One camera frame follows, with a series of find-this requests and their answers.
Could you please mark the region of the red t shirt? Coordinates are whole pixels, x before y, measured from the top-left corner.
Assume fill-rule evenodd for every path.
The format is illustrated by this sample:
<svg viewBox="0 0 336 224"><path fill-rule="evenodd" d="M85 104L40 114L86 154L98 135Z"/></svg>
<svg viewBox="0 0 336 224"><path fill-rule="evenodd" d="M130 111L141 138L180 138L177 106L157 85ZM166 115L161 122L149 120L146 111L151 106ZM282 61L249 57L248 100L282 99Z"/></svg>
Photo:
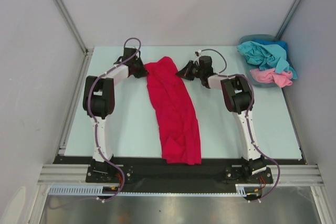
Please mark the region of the red t shirt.
<svg viewBox="0 0 336 224"><path fill-rule="evenodd" d="M162 158L169 164L202 162L201 138L195 109L170 57L145 65L147 90L159 128Z"/></svg>

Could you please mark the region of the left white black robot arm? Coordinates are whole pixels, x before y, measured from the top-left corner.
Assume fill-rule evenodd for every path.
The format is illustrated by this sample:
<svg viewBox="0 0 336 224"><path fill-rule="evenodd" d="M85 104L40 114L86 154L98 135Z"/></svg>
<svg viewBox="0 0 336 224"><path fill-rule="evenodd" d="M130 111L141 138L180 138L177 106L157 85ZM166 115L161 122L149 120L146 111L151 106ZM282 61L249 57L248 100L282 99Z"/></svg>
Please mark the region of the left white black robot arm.
<svg viewBox="0 0 336 224"><path fill-rule="evenodd" d="M91 119L95 140L86 176L88 183L109 183L115 175L121 175L120 170L111 165L113 150L108 123L116 103L115 86L130 76L142 78L148 74L140 54L139 49L125 47L110 70L98 77L86 77L82 106Z"/></svg>

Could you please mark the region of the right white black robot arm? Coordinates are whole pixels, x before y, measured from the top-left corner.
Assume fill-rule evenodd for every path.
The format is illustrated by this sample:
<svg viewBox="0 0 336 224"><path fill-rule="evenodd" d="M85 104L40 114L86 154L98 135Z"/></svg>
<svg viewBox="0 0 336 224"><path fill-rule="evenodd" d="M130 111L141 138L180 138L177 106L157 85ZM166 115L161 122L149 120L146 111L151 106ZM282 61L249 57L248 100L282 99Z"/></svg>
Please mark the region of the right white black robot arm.
<svg viewBox="0 0 336 224"><path fill-rule="evenodd" d="M200 56L194 61L190 60L176 75L189 81L198 78L202 86L222 91L225 107L236 121L243 147L243 163L237 177L233 180L241 179L247 183L260 182L261 176L267 172L267 165L254 130L254 92L244 75L225 76L215 73L212 63L210 56Z"/></svg>

